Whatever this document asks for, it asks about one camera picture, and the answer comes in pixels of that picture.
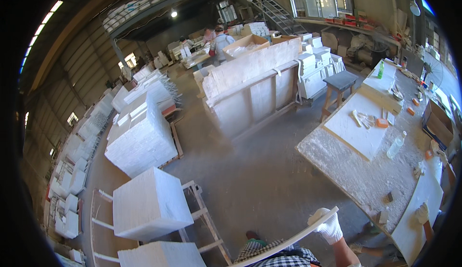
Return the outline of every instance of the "checkered shirt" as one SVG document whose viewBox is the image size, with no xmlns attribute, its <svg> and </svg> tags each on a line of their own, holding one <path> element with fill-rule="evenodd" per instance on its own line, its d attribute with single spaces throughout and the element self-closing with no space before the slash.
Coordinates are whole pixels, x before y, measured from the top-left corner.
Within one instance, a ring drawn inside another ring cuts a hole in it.
<svg viewBox="0 0 462 267">
<path fill-rule="evenodd" d="M 284 242 L 284 240 L 276 240 L 268 244 L 266 247 L 263 247 L 263 245 L 255 241 L 248 242 L 247 244 L 245 244 L 244 247 L 242 247 L 239 253 L 239 256 L 234 261 L 234 264 L 237 264 L 239 262 L 248 260 L 257 255 L 260 255 L 276 247 L 282 242 Z M 292 251 L 294 249 L 295 249 L 294 245 L 290 245 L 289 247 L 285 248 L 283 251 Z M 310 263 L 320 266 L 320 263 L 318 262 L 318 260 L 316 259 L 316 257 L 313 255 L 311 251 L 305 248 L 300 248 L 298 250 L 300 250 L 303 253 L 303 257 L 299 257 L 296 255 L 280 256 L 280 257 L 275 257 L 275 258 L 264 259 L 264 260 L 258 261 L 257 263 L 251 264 L 249 266 L 250 267 L 298 267 L 298 266 L 310 266 Z"/>
</svg>

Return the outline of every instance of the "corrugated metal wall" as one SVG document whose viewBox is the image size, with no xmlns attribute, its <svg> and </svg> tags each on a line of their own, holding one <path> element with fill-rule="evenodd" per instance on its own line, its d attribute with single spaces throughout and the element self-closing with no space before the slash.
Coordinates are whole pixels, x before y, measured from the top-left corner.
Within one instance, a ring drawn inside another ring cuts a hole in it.
<svg viewBox="0 0 462 267">
<path fill-rule="evenodd" d="M 136 42 L 120 40 L 117 44 L 124 56 L 131 52 L 141 55 Z M 67 45 L 44 81 L 45 87 L 26 103 L 26 112 L 30 114 L 20 168 L 40 223 L 52 171 L 50 150 L 56 150 L 69 135 L 70 114 L 74 112 L 78 118 L 83 117 L 86 109 L 106 90 L 106 81 L 120 76 L 119 61 L 100 21 L 94 19 Z"/>
</svg>

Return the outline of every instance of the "water bottle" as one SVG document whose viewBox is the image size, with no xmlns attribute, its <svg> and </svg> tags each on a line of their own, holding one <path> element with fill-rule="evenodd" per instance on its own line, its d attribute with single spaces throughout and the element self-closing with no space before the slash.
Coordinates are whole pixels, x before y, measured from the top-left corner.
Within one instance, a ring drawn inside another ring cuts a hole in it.
<svg viewBox="0 0 462 267">
<path fill-rule="evenodd" d="M 404 143 L 404 138 L 406 137 L 406 132 L 403 131 L 401 135 L 397 136 L 395 141 L 391 144 L 391 147 L 387 151 L 387 157 L 393 159 L 393 157 L 399 152 L 401 146 Z"/>
<path fill-rule="evenodd" d="M 378 75 L 377 75 L 379 79 L 381 79 L 382 75 L 384 74 L 384 68 L 385 68 L 384 61 L 380 61 L 380 66 L 378 68 Z"/>
</svg>

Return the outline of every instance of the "metal staircase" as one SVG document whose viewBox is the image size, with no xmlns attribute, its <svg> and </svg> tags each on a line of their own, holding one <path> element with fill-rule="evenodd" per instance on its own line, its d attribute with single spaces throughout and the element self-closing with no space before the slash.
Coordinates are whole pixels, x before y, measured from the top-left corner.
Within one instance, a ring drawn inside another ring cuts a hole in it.
<svg viewBox="0 0 462 267">
<path fill-rule="evenodd" d="M 265 19 L 273 21 L 283 35 L 307 33 L 306 29 L 297 24 L 292 15 L 274 0 L 252 0 L 249 3 L 261 11 Z"/>
</svg>

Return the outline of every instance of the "wooden stool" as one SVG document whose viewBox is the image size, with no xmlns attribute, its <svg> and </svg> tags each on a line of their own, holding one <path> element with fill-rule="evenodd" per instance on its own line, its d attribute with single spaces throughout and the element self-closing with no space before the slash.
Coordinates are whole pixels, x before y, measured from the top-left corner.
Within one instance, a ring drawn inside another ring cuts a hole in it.
<svg viewBox="0 0 462 267">
<path fill-rule="evenodd" d="M 327 83 L 327 95 L 326 95 L 326 102 L 322 107 L 321 119 L 322 122 L 324 116 L 330 116 L 331 112 L 327 109 L 332 106 L 334 103 L 337 102 L 337 108 L 340 107 L 343 99 L 343 93 L 350 88 L 350 94 L 353 94 L 354 84 L 356 83 L 356 79 L 358 78 L 357 75 L 350 73 L 349 71 L 341 71 L 338 74 L 331 75 L 323 81 Z M 332 91 L 337 92 L 337 98 L 333 101 L 330 101 L 330 96 L 332 95 Z"/>
</svg>

